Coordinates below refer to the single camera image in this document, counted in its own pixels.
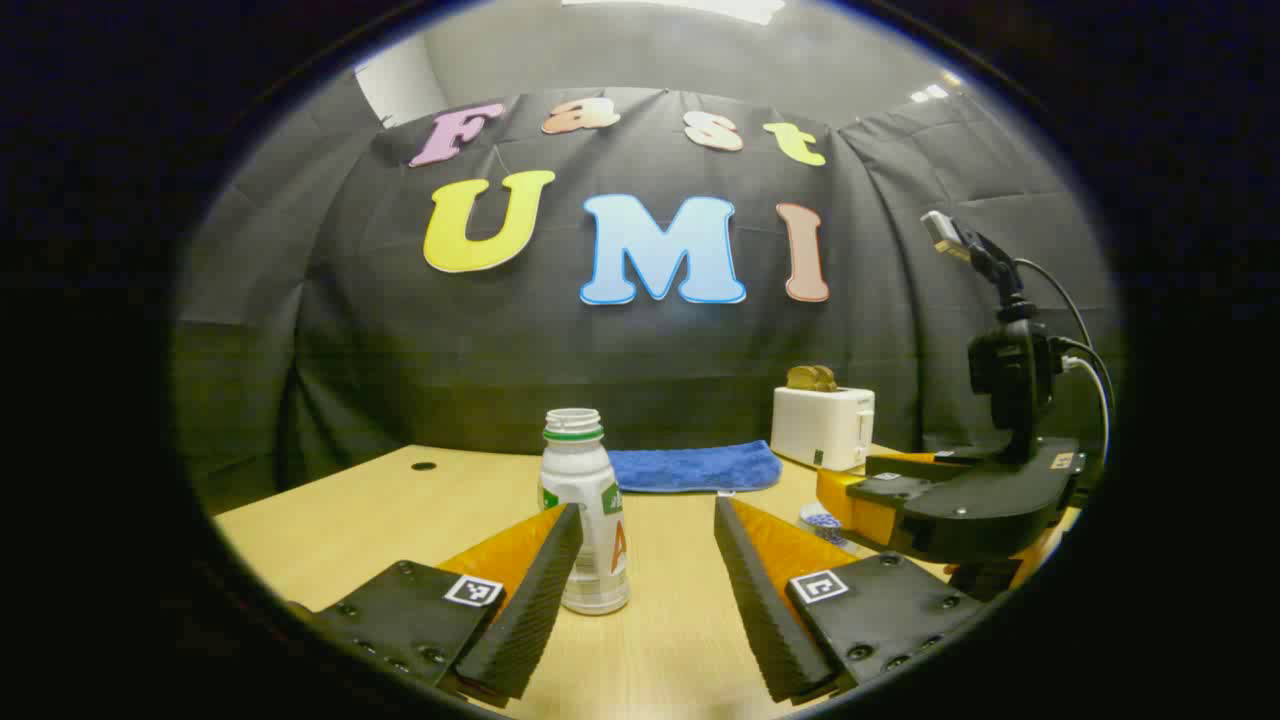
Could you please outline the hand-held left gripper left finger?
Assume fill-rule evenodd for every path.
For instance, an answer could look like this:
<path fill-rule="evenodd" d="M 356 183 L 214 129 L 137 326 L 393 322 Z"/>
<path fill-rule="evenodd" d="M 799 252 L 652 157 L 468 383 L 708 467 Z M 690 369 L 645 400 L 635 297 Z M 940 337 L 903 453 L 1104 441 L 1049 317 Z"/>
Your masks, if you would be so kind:
<path fill-rule="evenodd" d="M 435 566 L 399 560 L 325 609 L 291 611 L 348 653 L 462 700 L 524 696 L 584 539 L 561 503 Z"/>

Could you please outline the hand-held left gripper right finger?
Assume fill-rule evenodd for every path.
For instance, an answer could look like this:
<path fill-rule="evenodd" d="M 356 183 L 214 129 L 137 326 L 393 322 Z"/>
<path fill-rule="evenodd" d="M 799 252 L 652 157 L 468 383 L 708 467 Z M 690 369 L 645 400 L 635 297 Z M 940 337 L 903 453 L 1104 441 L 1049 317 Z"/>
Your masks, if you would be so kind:
<path fill-rule="evenodd" d="M 986 611 L 900 553 L 856 559 L 733 497 L 713 533 L 772 700 L 796 705 L 891 676 Z"/>

